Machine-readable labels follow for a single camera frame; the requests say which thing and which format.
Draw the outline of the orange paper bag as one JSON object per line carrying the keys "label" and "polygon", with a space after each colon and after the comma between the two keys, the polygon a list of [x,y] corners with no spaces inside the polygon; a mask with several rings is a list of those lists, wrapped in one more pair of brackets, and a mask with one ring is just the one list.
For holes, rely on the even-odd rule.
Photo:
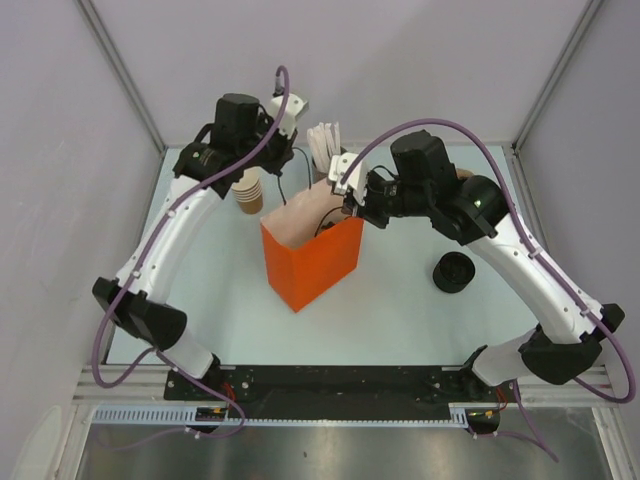
{"label": "orange paper bag", "polygon": [[357,268],[364,230],[304,158],[306,188],[260,219],[268,283],[295,313]]}

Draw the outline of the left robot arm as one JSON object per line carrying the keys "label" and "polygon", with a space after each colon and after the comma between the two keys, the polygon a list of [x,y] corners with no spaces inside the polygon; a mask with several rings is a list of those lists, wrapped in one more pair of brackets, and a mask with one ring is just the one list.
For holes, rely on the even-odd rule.
{"label": "left robot arm", "polygon": [[219,360],[189,331],[186,314],[167,303],[177,269],[208,216],[247,170],[281,174],[307,107],[292,93],[279,93],[267,104],[246,94],[223,95],[213,122],[180,152],[162,207],[134,253],[113,279],[100,277],[92,288],[105,319],[187,373],[185,385],[199,399],[219,392]]}

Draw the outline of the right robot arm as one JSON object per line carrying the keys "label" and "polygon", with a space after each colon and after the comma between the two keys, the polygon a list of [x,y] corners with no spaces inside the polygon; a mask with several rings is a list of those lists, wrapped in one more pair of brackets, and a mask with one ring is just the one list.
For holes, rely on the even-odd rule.
{"label": "right robot arm", "polygon": [[365,167],[356,154],[333,159],[336,192],[353,214],[378,228],[392,218],[426,217],[442,236],[482,258],[537,320],[526,334],[482,346],[467,360],[463,393],[484,401],[497,385],[527,374],[552,384],[579,382],[624,318],[616,304],[582,291],[526,228],[508,190],[482,175],[459,177],[444,142],[425,130],[390,146],[390,179]]}

